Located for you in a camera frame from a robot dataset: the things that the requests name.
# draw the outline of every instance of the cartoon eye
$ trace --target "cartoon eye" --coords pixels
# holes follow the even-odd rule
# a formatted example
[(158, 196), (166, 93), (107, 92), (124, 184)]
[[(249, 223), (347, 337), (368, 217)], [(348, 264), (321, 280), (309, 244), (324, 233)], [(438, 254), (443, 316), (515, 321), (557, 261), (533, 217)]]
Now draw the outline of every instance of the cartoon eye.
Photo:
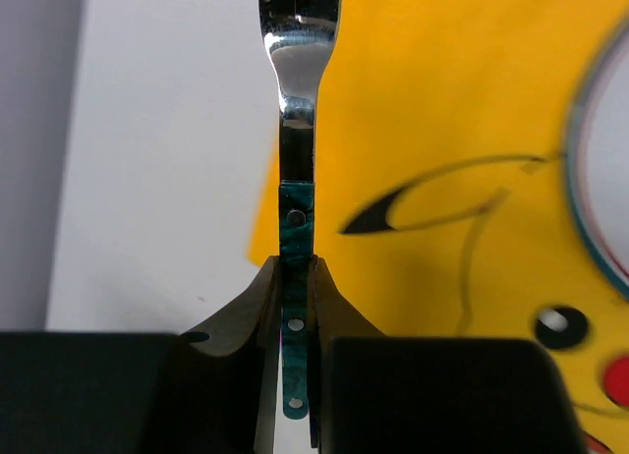
[(550, 307), (538, 313), (535, 337), (547, 349), (562, 351), (582, 343), (588, 335), (588, 318), (572, 307)]

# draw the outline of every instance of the black holder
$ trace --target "black holder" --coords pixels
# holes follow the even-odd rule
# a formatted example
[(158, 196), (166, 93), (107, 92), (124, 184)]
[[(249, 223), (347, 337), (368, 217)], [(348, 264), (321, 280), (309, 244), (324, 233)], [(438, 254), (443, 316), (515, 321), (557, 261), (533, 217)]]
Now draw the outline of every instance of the black holder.
[[(243, 294), (181, 336), (1, 335), (0, 452), (272, 453), (279, 271), (271, 257)], [(587, 453), (535, 343), (386, 337), (318, 257), (308, 302), (321, 454)]]

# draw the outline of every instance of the white circle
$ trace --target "white circle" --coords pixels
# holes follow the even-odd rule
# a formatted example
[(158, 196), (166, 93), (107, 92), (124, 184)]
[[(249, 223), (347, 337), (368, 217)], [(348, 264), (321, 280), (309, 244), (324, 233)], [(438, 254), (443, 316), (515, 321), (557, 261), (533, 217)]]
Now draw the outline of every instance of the white circle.
[(289, 319), (288, 320), (288, 327), (292, 330), (292, 331), (301, 331), (302, 329), (304, 329), (304, 322), (301, 321), (300, 319)]
[(629, 32), (601, 56), (575, 106), (571, 195), (603, 272), (629, 285)]
[(304, 406), (304, 401), (299, 398), (291, 398), (288, 402), (288, 406), (294, 410), (302, 408)]

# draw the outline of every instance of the black curved line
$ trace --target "black curved line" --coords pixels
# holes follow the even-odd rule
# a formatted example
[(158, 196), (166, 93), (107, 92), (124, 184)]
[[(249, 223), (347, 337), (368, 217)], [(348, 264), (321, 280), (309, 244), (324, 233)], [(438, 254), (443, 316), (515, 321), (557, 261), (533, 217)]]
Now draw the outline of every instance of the black curved line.
[(520, 170), (522, 172), (524, 172), (525, 174), (535, 174), (536, 172), (538, 172), (540, 170), (541, 167), (545, 166), (545, 164), (542, 164), (540, 162), (526, 162), (522, 165), (522, 167), (520, 167)]
[(439, 166), (420, 174), (419, 176), (404, 183), (402, 186), (388, 192), (380, 199), (372, 202), (367, 206), (367, 208), (355, 215), (354, 218), (352, 218), (349, 223), (339, 231), (339, 233), (343, 235), (363, 235), (390, 231), (416, 231), (425, 229), (428, 226), (435, 226), (455, 221), (456, 219), (469, 218), (470, 216), (473, 216), (474, 213), (470, 214), (470, 210), (467, 210), (467, 212), (464, 211), (455, 213), (445, 218), (434, 219), (432, 222), (419, 223), (417, 225), (404, 228), (394, 228), (388, 223), (388, 214), (393, 204), (414, 187), (424, 184), (432, 179), (452, 174), (468, 167), (499, 162), (526, 162), (527, 164), (533, 162), (546, 164), (552, 159), (552, 156), (540, 156), (536, 154), (498, 154), (493, 156), (476, 157), (465, 161)]
[(477, 218), (472, 222), (470, 229), (465, 237), (463, 248), (461, 249), (461, 265), (459, 267), (459, 297), (461, 299), (461, 319), (456, 325), (455, 335), (462, 336), (470, 326), (474, 319), (472, 312), (472, 304), (470, 299), (470, 274), (472, 271), (472, 258), (476, 250), (476, 244), (483, 234), (491, 213), (496, 210), (509, 196), (511, 191), (498, 188), (493, 194), (491, 200), (486, 204), (485, 208), (479, 213)]
[(616, 418), (616, 419), (629, 419), (629, 412), (621, 410), (605, 410), (601, 408), (593, 407), (592, 405), (584, 403), (572, 403), (574, 408), (583, 410), (585, 412), (594, 413), (595, 415), (601, 415), (603, 417)]

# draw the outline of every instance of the metal surface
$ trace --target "metal surface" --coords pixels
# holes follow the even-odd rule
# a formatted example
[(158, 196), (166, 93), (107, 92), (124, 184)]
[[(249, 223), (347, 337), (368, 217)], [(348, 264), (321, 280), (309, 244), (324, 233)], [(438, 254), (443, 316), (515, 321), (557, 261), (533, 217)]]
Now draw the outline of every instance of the metal surface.
[[(238, 452), (273, 453), (280, 279), (278, 258), (270, 257), (240, 296), (188, 332), (208, 336), (192, 346), (213, 363), (209, 374), (214, 378), (220, 374), (223, 382), (210, 386), (208, 377), (203, 381), (203, 374), (198, 375), (201, 393), (205, 389), (223, 395), (213, 410), (207, 406), (202, 410), (219, 413), (219, 428)], [(210, 424), (199, 419), (200, 429), (209, 430)]]
[(331, 430), (329, 424), (329, 387), (323, 386), (324, 368), (330, 366), (330, 348), (339, 338), (384, 338), (339, 293), (320, 257), (310, 264), (308, 274), (308, 397), (311, 403), (311, 446), (319, 446), (320, 437)]
[(278, 83), (283, 409), (292, 419), (303, 418), (309, 407), (306, 331), (292, 330), (288, 321), (306, 318), (314, 242), (316, 98), (334, 47), (339, 7), (340, 0), (259, 0), (262, 39)]

